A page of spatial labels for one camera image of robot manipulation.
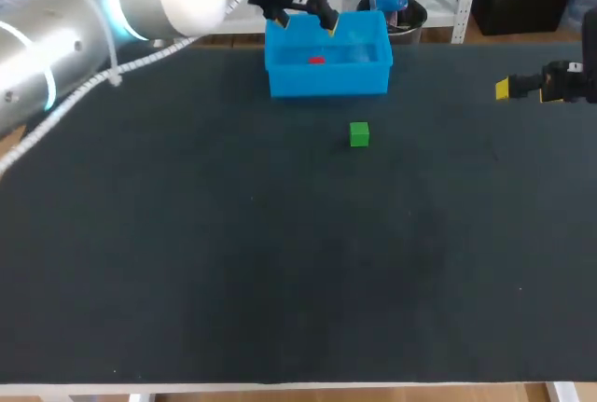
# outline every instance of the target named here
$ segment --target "black table surface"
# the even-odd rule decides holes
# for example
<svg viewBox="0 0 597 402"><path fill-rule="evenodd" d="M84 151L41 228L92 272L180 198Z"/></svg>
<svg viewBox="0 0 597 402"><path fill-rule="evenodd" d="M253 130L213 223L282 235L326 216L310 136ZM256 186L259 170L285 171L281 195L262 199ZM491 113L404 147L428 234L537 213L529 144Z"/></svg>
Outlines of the black table surface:
<svg viewBox="0 0 597 402"><path fill-rule="evenodd" d="M579 45L290 101L262 57L105 85L3 177L0 382L597 380L597 107L494 100Z"/></svg>

